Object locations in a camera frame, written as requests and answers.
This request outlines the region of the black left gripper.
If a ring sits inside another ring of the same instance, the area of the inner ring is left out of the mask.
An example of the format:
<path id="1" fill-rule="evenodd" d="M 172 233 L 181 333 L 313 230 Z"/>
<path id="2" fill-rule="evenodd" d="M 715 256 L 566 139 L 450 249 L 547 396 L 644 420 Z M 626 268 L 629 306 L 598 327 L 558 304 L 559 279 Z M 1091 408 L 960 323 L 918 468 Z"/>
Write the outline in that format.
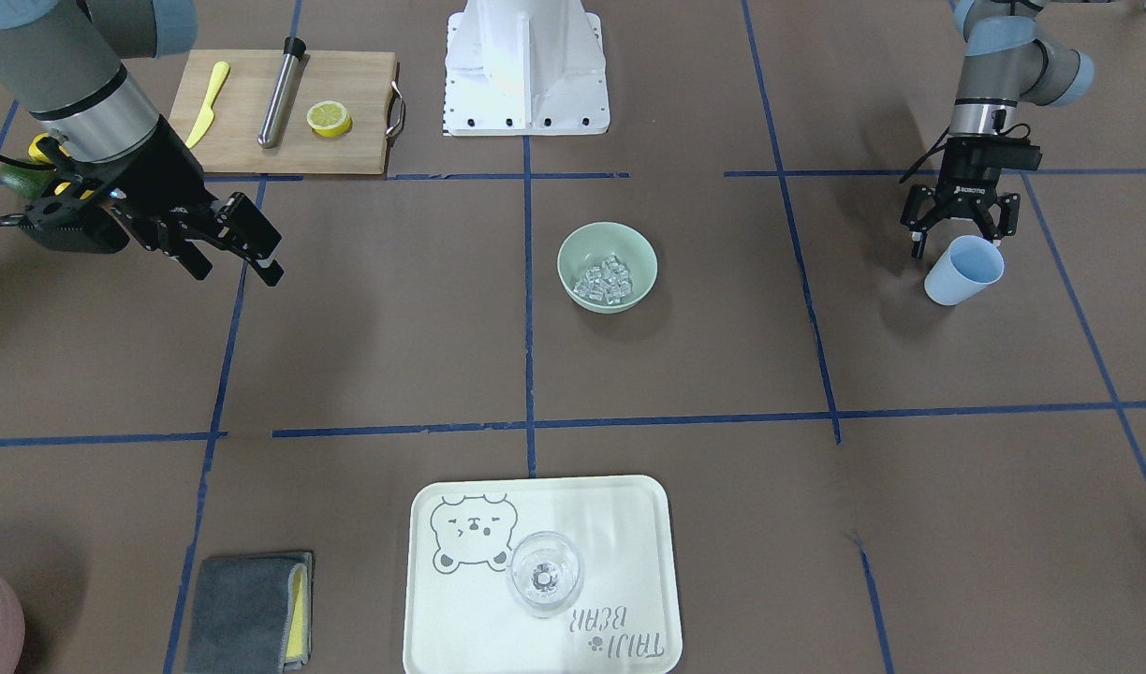
<path id="1" fill-rule="evenodd" d="M 980 221 L 981 238 L 995 246 L 1017 234 L 1020 196 L 998 196 L 1000 167 L 992 164 L 1004 144 L 1004 136 L 937 140 L 933 149 L 942 157 L 935 188 L 911 186 L 900 213 L 900 224 L 911 236 L 912 259 L 923 259 L 928 233 L 942 219 Z"/>

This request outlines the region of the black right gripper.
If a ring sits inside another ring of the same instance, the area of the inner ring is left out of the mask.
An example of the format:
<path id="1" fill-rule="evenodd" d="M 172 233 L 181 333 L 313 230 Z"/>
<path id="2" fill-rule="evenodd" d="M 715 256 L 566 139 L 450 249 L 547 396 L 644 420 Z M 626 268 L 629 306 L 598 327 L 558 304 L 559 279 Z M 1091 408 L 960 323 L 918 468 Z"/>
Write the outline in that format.
<path id="1" fill-rule="evenodd" d="M 238 256 L 265 287 L 277 287 L 285 274 L 273 259 L 282 236 L 269 218 L 243 193 L 227 199 L 209 193 L 201 163 L 166 118 L 118 157 L 78 159 L 77 174 L 95 204 L 78 214 L 77 242 L 91 253 L 116 253 L 135 240 L 205 280 L 213 264 L 193 242 L 209 242 Z"/>

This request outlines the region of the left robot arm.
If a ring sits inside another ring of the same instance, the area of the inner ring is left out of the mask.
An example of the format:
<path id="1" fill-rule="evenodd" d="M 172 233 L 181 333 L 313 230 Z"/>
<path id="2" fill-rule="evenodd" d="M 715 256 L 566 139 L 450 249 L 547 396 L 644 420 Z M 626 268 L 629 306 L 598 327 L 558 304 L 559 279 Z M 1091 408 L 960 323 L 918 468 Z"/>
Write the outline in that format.
<path id="1" fill-rule="evenodd" d="M 1017 234 L 1020 196 L 998 189 L 1002 171 L 1034 171 L 1041 148 L 1018 122 L 1021 104 L 1066 105 L 1094 85 L 1094 58 L 1041 26 L 1045 1 L 960 1 L 953 25 L 965 39 L 960 80 L 945 131 L 906 168 L 906 181 L 940 154 L 935 183 L 908 191 L 900 224 L 920 259 L 933 227 L 965 219 L 995 244 Z"/>

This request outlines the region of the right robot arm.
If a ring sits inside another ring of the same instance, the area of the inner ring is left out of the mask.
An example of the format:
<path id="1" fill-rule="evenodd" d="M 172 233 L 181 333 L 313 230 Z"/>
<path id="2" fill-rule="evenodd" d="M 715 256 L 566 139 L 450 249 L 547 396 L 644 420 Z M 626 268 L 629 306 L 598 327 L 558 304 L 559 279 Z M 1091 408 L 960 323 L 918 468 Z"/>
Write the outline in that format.
<path id="1" fill-rule="evenodd" d="M 126 61 L 193 50 L 193 1 L 0 1 L 0 83 L 41 125 L 47 179 L 19 213 L 0 215 L 39 246 L 113 254 L 129 242 L 196 280 L 213 268 L 199 243 L 238 256 L 266 287 L 281 235 L 243 193 L 218 198 L 185 138 Z"/>

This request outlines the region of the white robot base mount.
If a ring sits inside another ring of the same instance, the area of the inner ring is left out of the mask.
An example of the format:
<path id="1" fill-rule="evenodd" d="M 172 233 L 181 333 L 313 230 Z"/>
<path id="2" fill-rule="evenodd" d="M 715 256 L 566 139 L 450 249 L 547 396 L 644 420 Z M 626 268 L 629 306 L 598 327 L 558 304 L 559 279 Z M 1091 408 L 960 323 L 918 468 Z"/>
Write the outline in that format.
<path id="1" fill-rule="evenodd" d="M 469 1 L 445 36 L 445 136 L 609 132 L 603 28 L 584 3 Z"/>

